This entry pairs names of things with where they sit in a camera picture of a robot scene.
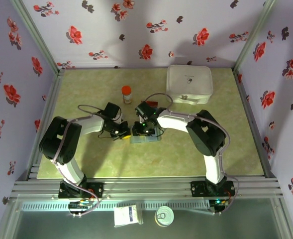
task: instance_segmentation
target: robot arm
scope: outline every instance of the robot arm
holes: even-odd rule
[[[116,140],[130,135],[127,122],[121,122],[122,115],[118,115],[118,111],[119,106],[108,103],[103,111],[69,125],[61,151],[55,162],[56,168],[64,176],[64,179],[76,185],[80,185],[85,179],[84,173],[80,170],[74,158],[80,136],[92,132],[107,131],[112,139]],[[58,135],[64,134],[68,123],[69,121],[62,117],[55,117],[39,144],[40,152],[51,162],[53,162],[61,143]]]
[[[154,109],[146,102],[142,102],[136,109],[137,114],[144,122],[135,122],[133,135],[152,135],[155,128],[174,128],[190,134],[197,150],[204,155],[206,165],[206,179],[217,185],[224,174],[219,162],[219,153],[224,146],[226,135],[218,127],[201,121],[189,118],[179,113],[171,113],[165,108]],[[208,111],[202,110],[197,116],[217,121]]]

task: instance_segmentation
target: label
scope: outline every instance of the label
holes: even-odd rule
[[[126,104],[129,104],[132,102],[132,94],[129,94],[127,96],[123,95],[123,102]]]

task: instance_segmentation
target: orange bottle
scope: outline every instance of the orange bottle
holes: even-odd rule
[[[132,90],[130,86],[122,87],[123,102],[129,104],[132,102]]]

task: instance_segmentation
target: floral wallpaper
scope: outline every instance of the floral wallpaper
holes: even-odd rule
[[[52,79],[12,4],[0,0],[0,221],[14,182],[26,175]]]
[[[264,5],[264,0],[23,2],[57,67],[65,69],[233,67]],[[255,51],[258,60],[262,42]]]
[[[293,220],[293,1],[276,3],[242,63],[245,88],[268,157]]]

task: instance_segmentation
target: small white box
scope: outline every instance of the small white box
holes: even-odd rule
[[[210,69],[206,66],[169,66],[166,94],[173,98],[174,103],[206,104],[212,95]]]

